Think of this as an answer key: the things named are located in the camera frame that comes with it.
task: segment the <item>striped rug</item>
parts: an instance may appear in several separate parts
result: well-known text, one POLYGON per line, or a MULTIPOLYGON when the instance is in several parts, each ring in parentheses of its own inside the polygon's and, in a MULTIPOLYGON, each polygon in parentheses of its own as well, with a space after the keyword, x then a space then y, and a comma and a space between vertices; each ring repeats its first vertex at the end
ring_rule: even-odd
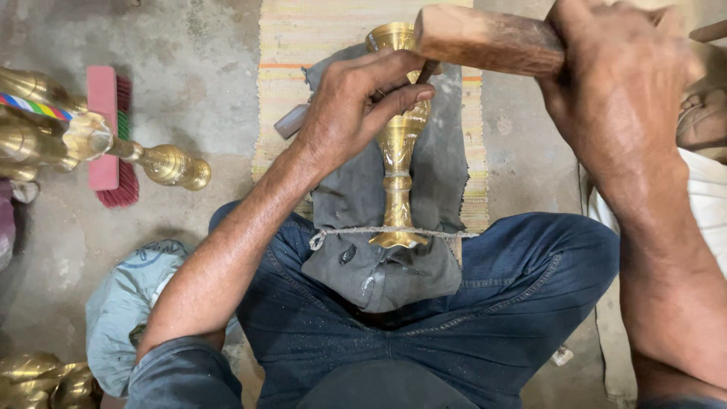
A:
MULTIPOLYGON (((442 3, 471 7, 473 0, 442 3)), ((334 52, 358 44, 371 29, 395 21, 414 22, 423 0, 263 0, 260 13, 260 136, 255 144, 252 178, 257 182, 290 144, 273 128, 293 107, 305 103, 310 90, 301 67, 310 67, 334 52)), ((460 218, 467 231, 481 232, 487 215, 487 164, 482 142, 480 71, 462 68, 462 130, 470 179, 460 218)), ((312 218, 310 197, 296 211, 312 218)))

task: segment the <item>blue jeans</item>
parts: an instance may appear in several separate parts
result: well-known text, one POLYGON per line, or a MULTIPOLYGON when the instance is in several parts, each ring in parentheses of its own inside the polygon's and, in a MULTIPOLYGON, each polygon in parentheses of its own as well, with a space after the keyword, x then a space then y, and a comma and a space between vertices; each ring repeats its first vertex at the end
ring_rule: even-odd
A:
MULTIPOLYGON (((210 231, 238 202, 221 207, 210 231)), ((313 223, 293 213, 262 257, 237 315, 265 369, 258 408, 294 408, 328 372, 405 360, 481 408, 519 408, 520 390, 590 313, 619 268, 619 239, 580 215, 503 218, 462 244, 454 295, 362 314, 300 271, 313 223)))

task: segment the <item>multicolored stick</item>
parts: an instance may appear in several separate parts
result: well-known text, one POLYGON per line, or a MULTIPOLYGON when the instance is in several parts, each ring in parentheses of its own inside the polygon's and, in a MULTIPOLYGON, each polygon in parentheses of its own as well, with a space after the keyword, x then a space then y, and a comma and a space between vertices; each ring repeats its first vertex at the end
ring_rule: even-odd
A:
POLYGON ((72 114, 71 112, 64 111, 62 109, 58 109, 41 103, 34 103, 33 101, 5 94, 3 92, 0 92, 0 105, 7 105, 13 108, 24 109, 26 111, 34 112, 36 114, 60 119, 61 121, 70 121, 73 118, 79 117, 76 114, 72 114))

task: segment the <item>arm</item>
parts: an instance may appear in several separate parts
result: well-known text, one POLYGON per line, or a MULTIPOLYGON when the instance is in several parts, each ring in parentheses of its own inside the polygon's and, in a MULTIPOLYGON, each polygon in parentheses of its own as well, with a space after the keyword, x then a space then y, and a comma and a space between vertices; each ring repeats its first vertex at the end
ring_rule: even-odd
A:
POLYGON ((673 13, 558 0, 551 18, 568 72, 539 83, 622 229, 621 303, 640 397, 727 400, 727 282, 691 213, 675 143, 699 64, 673 13))
POLYGON ((164 288, 149 316, 137 362, 158 345, 186 335, 202 335, 222 347, 224 328, 265 248, 296 203, 363 151, 394 115, 434 95, 427 84, 398 88, 406 73, 423 63, 410 52, 383 49, 328 67, 293 144, 164 288), (376 89, 388 96, 373 106, 369 96, 376 89))

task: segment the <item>pink brush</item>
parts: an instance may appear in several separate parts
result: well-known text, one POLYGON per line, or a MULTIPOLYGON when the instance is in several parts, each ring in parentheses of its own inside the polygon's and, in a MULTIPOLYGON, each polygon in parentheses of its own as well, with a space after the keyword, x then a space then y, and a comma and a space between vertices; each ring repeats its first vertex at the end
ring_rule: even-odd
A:
MULTIPOLYGON (((129 110, 131 82, 117 76, 113 68, 102 65, 91 65, 86 75, 89 111, 103 115, 111 132, 127 139, 128 135, 119 135, 118 112, 126 114, 129 110), (120 93, 117 93, 117 82, 120 93)), ((139 199, 139 182, 133 167, 126 162, 119 164, 119 158, 113 155, 102 155, 89 163, 89 187, 106 207, 125 207, 139 199)))

